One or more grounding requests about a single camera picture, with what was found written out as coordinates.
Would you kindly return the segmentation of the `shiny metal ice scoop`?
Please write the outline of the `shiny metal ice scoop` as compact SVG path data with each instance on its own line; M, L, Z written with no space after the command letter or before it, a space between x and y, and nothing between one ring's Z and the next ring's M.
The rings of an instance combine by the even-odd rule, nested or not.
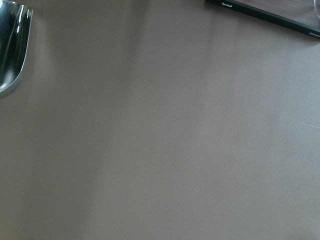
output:
M26 61L33 10L11 0L0 2L0 96L19 84Z

